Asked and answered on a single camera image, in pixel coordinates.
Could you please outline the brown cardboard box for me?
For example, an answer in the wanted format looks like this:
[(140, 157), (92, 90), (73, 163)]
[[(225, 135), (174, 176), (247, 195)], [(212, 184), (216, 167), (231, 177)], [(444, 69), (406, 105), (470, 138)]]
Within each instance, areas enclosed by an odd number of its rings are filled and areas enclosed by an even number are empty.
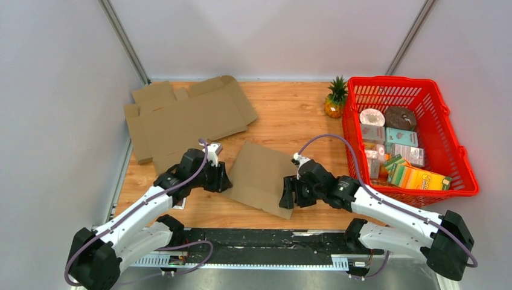
[(281, 208), (284, 177), (295, 176), (291, 156), (255, 143), (246, 142), (228, 173), (232, 187), (222, 193), (229, 199), (284, 219), (292, 210)]

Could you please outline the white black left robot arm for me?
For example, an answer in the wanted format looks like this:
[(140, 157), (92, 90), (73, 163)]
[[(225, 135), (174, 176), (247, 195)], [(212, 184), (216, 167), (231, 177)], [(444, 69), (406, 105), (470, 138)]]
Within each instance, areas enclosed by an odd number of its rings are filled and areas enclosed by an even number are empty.
[(167, 211), (202, 188), (221, 193), (232, 187), (222, 147), (211, 143), (188, 149), (180, 163), (160, 174), (153, 185), (127, 210), (94, 230), (75, 233), (65, 280), (86, 289), (111, 289), (130, 265), (154, 250), (185, 248), (184, 225)]

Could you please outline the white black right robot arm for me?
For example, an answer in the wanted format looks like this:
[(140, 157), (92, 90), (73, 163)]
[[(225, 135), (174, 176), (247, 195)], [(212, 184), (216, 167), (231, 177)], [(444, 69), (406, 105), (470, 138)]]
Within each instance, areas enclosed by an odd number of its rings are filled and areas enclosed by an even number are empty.
[(472, 254), (474, 238), (462, 216), (421, 210), (383, 195), (359, 178), (333, 176), (316, 161), (297, 155), (297, 168), (284, 177), (279, 206), (309, 207), (322, 200), (330, 207), (362, 214), (382, 222), (353, 219), (346, 229), (344, 244), (352, 253), (384, 250), (425, 262), (438, 275), (462, 280), (466, 268), (476, 268)]

